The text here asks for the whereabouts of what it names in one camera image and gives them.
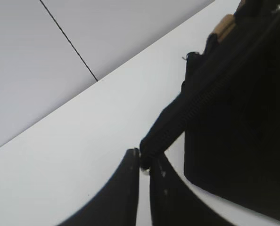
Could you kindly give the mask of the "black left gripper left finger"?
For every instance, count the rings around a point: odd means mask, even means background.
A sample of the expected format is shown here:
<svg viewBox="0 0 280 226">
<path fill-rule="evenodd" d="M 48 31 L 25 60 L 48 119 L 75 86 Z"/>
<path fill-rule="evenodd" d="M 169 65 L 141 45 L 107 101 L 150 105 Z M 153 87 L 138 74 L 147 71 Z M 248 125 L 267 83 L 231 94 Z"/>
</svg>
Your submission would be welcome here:
<svg viewBox="0 0 280 226">
<path fill-rule="evenodd" d="M 139 201 L 140 155 L 128 149 L 102 189 L 61 226 L 134 226 Z"/>
</svg>

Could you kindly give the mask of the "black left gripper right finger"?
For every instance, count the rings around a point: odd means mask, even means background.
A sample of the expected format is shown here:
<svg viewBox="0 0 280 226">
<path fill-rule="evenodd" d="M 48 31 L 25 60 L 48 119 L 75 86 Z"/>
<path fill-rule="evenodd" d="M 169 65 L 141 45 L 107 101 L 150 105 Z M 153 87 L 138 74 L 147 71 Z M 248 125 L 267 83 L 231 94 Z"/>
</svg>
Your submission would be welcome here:
<svg viewBox="0 0 280 226">
<path fill-rule="evenodd" d="M 234 226 L 199 199 L 165 154 L 152 161 L 149 198 L 154 226 Z"/>
</svg>

